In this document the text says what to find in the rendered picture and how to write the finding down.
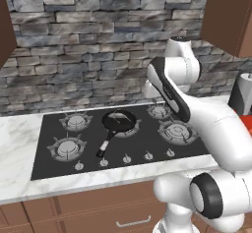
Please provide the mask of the black frying pan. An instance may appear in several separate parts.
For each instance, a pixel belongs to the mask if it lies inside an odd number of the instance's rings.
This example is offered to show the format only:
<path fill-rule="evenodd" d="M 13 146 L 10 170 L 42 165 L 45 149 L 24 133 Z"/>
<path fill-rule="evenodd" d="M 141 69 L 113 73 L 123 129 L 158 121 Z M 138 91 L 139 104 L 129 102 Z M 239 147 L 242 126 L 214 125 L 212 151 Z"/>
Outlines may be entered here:
<path fill-rule="evenodd" d="M 112 112 L 122 112 L 123 114 L 126 114 L 131 119 L 131 121 L 122 120 L 121 123 L 117 123 L 114 119 L 108 117 L 108 115 Z M 133 129 L 135 127 L 136 121 L 137 119 L 135 115 L 126 110 L 116 109 L 114 111 L 107 112 L 102 117 L 102 125 L 107 130 L 107 136 L 101 147 L 99 148 L 98 152 L 96 153 L 96 156 L 103 158 L 103 156 L 105 155 L 106 148 L 111 139 L 120 132 L 127 132 Z"/>

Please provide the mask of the red object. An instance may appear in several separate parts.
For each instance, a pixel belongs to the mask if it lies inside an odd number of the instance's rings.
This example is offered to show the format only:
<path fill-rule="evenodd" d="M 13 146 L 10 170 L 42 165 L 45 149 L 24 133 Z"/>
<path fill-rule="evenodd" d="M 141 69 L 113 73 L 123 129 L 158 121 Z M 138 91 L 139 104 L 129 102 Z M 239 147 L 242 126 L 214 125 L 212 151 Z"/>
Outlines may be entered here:
<path fill-rule="evenodd" d="M 248 130 L 252 130 L 252 115 L 240 115 L 239 118 Z"/>

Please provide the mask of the grey fish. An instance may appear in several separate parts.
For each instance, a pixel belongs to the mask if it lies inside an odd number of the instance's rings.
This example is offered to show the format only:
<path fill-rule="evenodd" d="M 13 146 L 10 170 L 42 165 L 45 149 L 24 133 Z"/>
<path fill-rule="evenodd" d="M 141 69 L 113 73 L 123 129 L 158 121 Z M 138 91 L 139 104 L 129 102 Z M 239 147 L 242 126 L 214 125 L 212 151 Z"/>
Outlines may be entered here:
<path fill-rule="evenodd" d="M 123 114 L 122 112 L 112 112 L 108 115 L 108 117 L 114 119 L 117 123 L 121 123 L 122 120 L 131 121 L 131 119 L 126 114 Z"/>

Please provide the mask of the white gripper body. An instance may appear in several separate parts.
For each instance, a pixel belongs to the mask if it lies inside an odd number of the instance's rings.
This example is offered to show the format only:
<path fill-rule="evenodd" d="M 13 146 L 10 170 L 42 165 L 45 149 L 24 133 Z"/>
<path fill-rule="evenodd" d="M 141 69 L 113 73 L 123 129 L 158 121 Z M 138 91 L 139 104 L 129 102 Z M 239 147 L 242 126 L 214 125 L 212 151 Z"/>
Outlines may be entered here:
<path fill-rule="evenodd" d="M 161 97 L 162 86 L 160 83 L 152 84 L 149 80 L 146 80 L 143 94 L 145 98 L 158 98 Z"/>

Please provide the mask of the black gas hob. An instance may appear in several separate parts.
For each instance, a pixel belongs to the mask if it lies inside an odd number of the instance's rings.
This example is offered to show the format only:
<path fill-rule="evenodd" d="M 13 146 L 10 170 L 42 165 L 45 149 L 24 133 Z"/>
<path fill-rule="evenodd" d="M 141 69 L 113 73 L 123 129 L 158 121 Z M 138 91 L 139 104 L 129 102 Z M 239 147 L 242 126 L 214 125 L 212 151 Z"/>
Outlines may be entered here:
<path fill-rule="evenodd" d="M 89 126 L 81 132 L 68 132 L 63 128 L 59 120 L 64 118 L 66 113 L 44 115 L 38 137 L 31 177 L 34 180 L 41 180 L 78 173 L 95 172 L 98 170 L 189 158 L 208 153 L 199 136 L 195 142 L 188 146 L 176 146 L 165 141 L 158 133 L 159 122 L 179 119 L 172 112 L 170 116 L 164 120 L 154 119 L 147 112 L 150 105 L 76 111 L 86 112 L 89 116 L 93 117 Z M 126 139 L 119 139 L 114 136 L 109 142 L 105 155 L 103 156 L 103 158 L 108 161 L 108 165 L 106 167 L 101 167 L 99 162 L 102 158 L 97 157 L 96 153 L 107 136 L 107 130 L 102 125 L 102 117 L 107 112 L 116 109 L 129 111 L 135 115 L 137 120 L 141 119 L 140 131 L 136 135 Z M 70 162 L 60 162 L 52 158 L 47 147 L 55 143 L 54 138 L 60 140 L 67 136 L 76 138 L 78 135 L 81 135 L 81 140 L 87 143 L 83 154 L 78 159 Z M 169 148 L 175 153 L 173 157 L 166 155 Z M 154 158 L 152 160 L 145 159 L 147 151 L 153 155 Z M 131 157 L 131 162 L 128 164 L 123 161 L 125 153 Z M 81 171 L 75 169 L 75 165 L 78 161 L 84 164 L 84 168 Z"/>

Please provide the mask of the brown wall cupboard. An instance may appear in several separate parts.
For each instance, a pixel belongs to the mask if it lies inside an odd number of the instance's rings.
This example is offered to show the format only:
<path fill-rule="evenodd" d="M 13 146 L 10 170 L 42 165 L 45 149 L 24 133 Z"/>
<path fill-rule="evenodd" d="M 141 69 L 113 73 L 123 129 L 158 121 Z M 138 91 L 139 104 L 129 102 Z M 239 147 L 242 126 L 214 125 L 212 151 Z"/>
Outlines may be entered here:
<path fill-rule="evenodd" d="M 207 0 L 201 38 L 234 57 L 252 57 L 252 0 Z"/>
<path fill-rule="evenodd" d="M 17 40 L 13 29 L 6 0 L 0 0 L 0 69 L 17 48 Z"/>

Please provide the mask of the brown narrow drawer front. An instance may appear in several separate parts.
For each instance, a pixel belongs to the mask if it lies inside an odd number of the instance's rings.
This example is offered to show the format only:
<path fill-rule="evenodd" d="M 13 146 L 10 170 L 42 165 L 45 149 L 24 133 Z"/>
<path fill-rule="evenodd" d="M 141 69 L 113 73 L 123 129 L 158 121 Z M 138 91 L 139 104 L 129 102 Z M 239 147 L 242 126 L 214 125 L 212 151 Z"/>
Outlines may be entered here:
<path fill-rule="evenodd" d="M 53 198 L 44 198 L 24 202 L 31 222 L 54 219 L 58 216 Z"/>
<path fill-rule="evenodd" d="M 0 228 L 21 225 L 27 222 L 21 203 L 0 205 Z"/>

